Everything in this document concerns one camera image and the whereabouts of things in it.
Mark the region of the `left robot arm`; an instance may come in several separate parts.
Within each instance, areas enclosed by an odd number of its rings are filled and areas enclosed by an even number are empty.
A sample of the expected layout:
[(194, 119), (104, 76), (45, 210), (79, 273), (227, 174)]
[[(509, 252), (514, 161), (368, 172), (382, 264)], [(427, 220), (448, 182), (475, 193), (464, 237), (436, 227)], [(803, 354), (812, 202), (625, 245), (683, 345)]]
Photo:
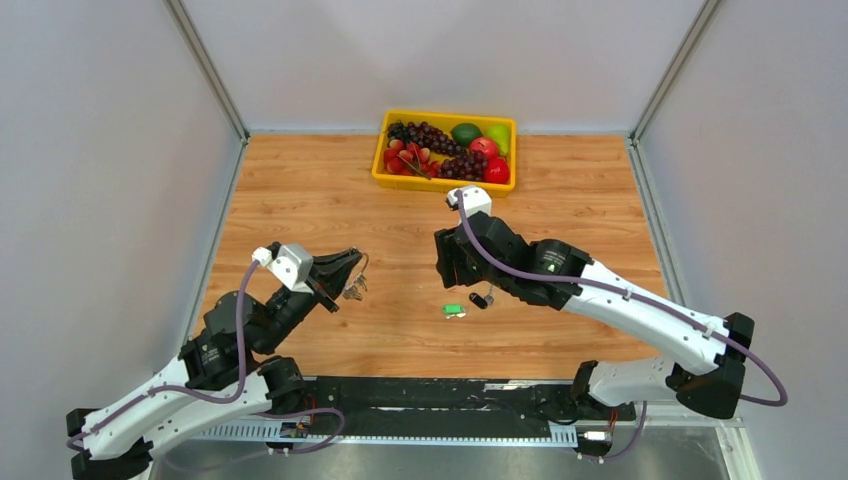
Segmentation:
[(332, 415), (335, 430), (312, 448), (328, 446), (344, 413), (318, 406), (296, 361), (274, 352), (315, 308), (334, 313), (339, 297), (353, 297), (362, 278), (353, 271), (367, 264), (355, 247), (320, 256), (298, 244), (257, 248), (238, 289), (159, 372), (107, 407), (67, 414), (73, 478), (146, 479), (182, 442), (244, 416), (291, 421), (292, 437), (305, 438), (315, 417)]

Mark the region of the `large silver keyring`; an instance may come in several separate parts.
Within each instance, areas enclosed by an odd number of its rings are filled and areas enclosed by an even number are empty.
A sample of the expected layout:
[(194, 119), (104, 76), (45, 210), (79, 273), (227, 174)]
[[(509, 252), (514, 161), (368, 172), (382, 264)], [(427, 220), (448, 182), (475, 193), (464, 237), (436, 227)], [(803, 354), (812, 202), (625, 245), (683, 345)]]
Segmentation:
[(368, 268), (369, 262), (369, 255), (363, 252), (359, 271), (350, 279), (342, 291), (342, 297), (345, 300), (363, 300), (364, 294), (368, 291), (365, 272)]

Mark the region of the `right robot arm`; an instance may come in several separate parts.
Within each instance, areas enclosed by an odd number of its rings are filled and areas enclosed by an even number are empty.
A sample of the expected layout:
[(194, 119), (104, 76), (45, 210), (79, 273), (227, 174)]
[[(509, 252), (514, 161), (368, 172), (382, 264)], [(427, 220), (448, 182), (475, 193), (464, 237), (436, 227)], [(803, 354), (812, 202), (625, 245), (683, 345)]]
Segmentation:
[(637, 361), (582, 362), (570, 392), (577, 413), (592, 418), (634, 401), (675, 400), (707, 417), (735, 415), (752, 318), (686, 309), (563, 241), (526, 242), (500, 218), (476, 213), (469, 223), (471, 235), (460, 225), (434, 235), (445, 287), (487, 282), (523, 303), (598, 320), (659, 351)]

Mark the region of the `black key tag with key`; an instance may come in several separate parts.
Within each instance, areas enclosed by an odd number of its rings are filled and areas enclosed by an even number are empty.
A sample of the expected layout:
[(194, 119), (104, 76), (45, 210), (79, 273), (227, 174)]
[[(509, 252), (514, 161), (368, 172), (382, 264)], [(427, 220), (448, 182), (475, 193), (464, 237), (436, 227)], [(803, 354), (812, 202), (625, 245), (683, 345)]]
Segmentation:
[(481, 310), (485, 310), (494, 305), (494, 286), (490, 285), (484, 294), (471, 292), (468, 296), (469, 301)]

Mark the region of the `green key tag with key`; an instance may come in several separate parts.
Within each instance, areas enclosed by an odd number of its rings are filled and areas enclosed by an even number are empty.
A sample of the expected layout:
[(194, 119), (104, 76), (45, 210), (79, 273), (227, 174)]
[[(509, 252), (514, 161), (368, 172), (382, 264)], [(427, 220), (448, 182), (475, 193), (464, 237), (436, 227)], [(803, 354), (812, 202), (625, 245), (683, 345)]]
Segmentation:
[(445, 304), (442, 306), (442, 313), (446, 319), (462, 318), (467, 315), (465, 307), (461, 304)]

